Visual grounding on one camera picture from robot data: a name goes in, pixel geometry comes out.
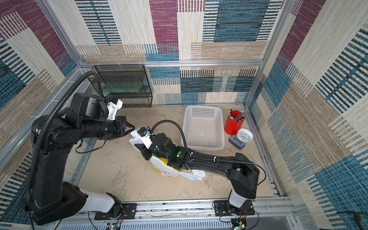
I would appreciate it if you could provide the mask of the white plastic bag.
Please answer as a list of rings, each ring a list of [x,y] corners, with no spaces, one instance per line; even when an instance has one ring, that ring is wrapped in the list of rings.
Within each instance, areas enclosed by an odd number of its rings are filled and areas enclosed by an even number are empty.
[[[168,165],[168,160],[165,158],[158,158],[152,154],[148,153],[148,149],[146,148],[144,142],[148,141],[148,137],[141,137],[137,130],[131,132],[132,138],[129,142],[134,146],[136,151],[139,151],[143,158],[147,161],[150,161],[156,171],[164,177],[168,178],[176,178],[176,177],[184,177],[191,181],[200,181],[206,177],[206,173],[202,170],[185,170],[185,169],[175,169],[172,166]]]

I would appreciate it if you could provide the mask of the yellow banana cluster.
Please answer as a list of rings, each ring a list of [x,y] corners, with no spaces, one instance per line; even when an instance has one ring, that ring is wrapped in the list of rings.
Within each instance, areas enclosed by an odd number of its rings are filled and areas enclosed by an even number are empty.
[[[160,161],[162,161],[163,163],[165,163],[167,166],[171,167],[170,163],[168,162],[167,159],[165,158],[159,158]]]

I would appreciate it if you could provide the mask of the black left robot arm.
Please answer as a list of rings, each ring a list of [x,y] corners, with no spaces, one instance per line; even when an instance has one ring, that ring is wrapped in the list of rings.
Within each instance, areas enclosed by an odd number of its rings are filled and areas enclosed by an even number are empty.
[[[52,223],[79,212],[96,212],[112,220],[122,216],[116,196],[87,192],[64,180],[69,154],[85,139],[109,141],[135,129],[125,116],[117,116],[122,105],[113,96],[76,93],[69,107],[57,106],[32,124],[34,159],[27,179],[29,195],[22,199],[22,205],[36,224]]]

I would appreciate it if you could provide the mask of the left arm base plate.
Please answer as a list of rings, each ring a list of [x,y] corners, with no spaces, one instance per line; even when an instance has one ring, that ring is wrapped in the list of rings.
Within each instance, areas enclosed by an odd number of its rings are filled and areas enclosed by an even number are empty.
[[[134,219],[136,215],[137,203],[121,203],[114,205],[107,213],[97,212],[94,220],[126,220]]]

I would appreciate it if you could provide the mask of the white perforated plastic basket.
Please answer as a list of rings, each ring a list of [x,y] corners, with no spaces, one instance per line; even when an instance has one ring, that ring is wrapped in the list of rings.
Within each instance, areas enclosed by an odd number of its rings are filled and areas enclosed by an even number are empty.
[[[192,150],[218,151],[224,149],[225,135],[222,110],[214,106],[187,106],[183,133],[188,148]]]

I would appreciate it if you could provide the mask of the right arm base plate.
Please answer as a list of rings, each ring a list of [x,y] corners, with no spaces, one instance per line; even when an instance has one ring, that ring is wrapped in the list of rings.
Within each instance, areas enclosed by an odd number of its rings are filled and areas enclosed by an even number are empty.
[[[228,200],[215,200],[212,202],[212,207],[215,210],[215,215],[230,216],[230,215],[255,215],[254,206],[250,199],[245,200],[240,208],[232,206]]]

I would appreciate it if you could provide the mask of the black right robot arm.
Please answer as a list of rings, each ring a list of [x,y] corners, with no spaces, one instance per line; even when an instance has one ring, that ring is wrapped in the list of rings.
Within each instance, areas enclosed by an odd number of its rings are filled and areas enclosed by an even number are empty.
[[[167,177],[182,176],[201,180],[206,172],[221,175],[232,184],[227,209],[237,213],[247,200],[255,199],[260,171],[245,155],[223,157],[197,152],[175,145],[165,134],[150,134],[141,130],[134,135],[134,146],[145,160]]]

